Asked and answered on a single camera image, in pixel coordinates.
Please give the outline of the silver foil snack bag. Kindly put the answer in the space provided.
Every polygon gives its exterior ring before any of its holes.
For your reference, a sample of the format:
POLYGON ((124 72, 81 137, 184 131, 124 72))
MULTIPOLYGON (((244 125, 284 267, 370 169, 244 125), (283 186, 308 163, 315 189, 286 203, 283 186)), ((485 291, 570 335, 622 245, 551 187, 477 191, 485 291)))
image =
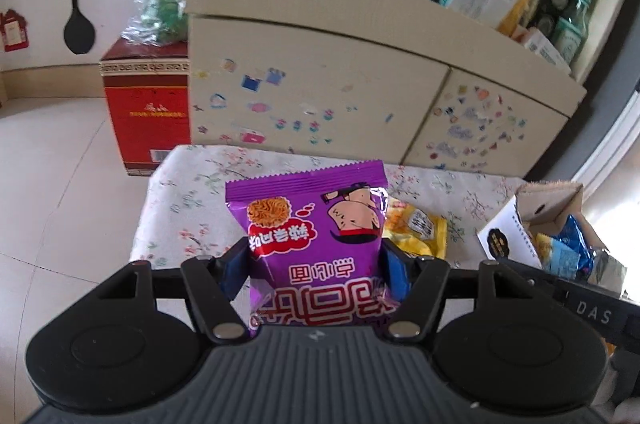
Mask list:
POLYGON ((627 267, 619 262, 607 249, 593 250, 593 267, 588 282, 590 285, 621 296, 627 267))

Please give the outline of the purple noodle snack bag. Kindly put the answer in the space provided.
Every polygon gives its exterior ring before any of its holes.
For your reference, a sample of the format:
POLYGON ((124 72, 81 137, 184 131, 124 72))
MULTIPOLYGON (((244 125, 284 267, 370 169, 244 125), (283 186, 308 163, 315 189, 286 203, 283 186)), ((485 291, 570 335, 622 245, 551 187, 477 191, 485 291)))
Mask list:
POLYGON ((247 236, 252 329, 376 326, 397 308, 378 269, 386 188, 381 161, 227 185, 247 236))

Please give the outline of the yellow orange snack bag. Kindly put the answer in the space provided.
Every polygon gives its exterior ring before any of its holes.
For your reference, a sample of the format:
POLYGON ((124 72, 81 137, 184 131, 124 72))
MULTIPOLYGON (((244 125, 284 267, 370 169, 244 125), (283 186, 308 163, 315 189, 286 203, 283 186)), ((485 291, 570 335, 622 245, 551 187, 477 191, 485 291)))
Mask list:
POLYGON ((446 259, 448 221, 393 197, 388 200, 383 237, 412 256, 446 259))

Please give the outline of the floral white tablecloth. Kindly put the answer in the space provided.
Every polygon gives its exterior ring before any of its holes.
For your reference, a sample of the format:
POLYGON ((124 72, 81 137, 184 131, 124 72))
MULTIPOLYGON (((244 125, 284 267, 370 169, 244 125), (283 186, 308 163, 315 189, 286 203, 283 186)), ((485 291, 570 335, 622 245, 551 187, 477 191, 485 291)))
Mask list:
MULTIPOLYGON (((229 181, 311 171, 337 160, 232 146, 179 146, 150 178, 131 259, 174 268, 193 256, 220 256, 243 236, 224 201, 229 181)), ((446 259, 472 269, 485 257, 477 232, 523 185, 521 178, 386 165, 388 191, 446 218, 446 259)))

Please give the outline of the blue foil snack bag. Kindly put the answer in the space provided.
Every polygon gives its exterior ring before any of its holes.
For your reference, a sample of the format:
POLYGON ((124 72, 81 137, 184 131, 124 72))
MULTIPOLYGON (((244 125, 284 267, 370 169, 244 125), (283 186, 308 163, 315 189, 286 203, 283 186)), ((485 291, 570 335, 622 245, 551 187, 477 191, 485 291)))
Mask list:
POLYGON ((587 281, 596 268, 598 249, 588 245, 582 225, 574 215, 567 216, 555 236, 537 233, 535 244, 542 268, 553 276, 587 281))

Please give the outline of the brown cardboard box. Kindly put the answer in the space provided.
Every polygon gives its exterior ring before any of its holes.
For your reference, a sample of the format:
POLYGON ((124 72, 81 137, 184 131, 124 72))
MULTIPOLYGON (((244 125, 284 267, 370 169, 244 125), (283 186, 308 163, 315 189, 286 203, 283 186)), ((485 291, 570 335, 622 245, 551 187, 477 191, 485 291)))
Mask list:
POLYGON ((510 259, 546 273, 536 250, 536 234, 557 235, 568 215, 578 219, 590 247, 606 249, 582 214, 583 192, 584 186, 574 181, 518 187, 498 214, 477 233, 488 259, 510 259))

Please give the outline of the red cardboard carton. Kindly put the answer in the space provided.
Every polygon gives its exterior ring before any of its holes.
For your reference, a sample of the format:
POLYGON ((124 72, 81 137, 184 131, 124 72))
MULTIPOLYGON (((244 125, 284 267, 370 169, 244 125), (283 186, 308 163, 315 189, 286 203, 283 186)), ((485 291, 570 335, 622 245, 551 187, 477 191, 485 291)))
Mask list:
POLYGON ((125 171, 149 176, 172 149, 191 143, 188 44, 119 39, 99 67, 125 171))

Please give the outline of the beige cabinet with stickers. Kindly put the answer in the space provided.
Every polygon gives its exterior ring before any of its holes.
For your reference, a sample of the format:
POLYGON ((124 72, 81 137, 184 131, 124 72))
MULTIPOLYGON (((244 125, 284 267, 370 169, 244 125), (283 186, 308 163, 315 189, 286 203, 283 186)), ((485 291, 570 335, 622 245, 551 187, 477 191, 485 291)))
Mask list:
POLYGON ((429 0, 186 0, 191 139, 522 177, 623 2, 597 0, 564 72, 429 0))

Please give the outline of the flat white medicine box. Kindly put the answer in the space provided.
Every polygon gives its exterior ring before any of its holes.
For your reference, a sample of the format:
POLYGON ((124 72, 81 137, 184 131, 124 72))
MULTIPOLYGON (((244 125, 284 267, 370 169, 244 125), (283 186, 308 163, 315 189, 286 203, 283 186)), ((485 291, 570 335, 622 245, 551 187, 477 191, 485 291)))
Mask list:
POLYGON ((550 65, 570 74, 570 65, 564 60, 560 52, 539 29, 527 29, 521 36, 521 44, 535 55, 540 56, 550 65))

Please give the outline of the teal green carton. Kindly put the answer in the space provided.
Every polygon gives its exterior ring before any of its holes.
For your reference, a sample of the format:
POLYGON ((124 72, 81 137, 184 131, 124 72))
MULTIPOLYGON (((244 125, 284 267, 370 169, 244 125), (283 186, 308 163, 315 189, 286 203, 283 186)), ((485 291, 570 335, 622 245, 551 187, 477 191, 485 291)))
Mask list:
POLYGON ((552 33, 552 44, 567 65, 572 66, 588 36, 585 18, 558 19, 552 33))

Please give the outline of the yellow orange box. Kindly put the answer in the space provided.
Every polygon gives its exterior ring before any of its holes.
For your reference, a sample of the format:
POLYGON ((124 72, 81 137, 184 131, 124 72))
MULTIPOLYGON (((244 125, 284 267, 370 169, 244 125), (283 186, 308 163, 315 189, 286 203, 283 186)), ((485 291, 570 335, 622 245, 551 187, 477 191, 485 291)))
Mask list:
POLYGON ((504 36, 513 36, 518 27, 525 28, 534 17, 540 0, 518 0, 497 30, 504 36))

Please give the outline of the red house wall sticker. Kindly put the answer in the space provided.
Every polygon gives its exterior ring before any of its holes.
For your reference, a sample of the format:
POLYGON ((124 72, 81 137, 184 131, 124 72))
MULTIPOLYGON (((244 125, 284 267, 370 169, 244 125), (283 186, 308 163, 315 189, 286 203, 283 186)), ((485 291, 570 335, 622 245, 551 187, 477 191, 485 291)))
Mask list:
POLYGON ((27 21, 15 10, 7 10, 1 14, 0 32, 3 49, 7 53, 29 47, 27 21))

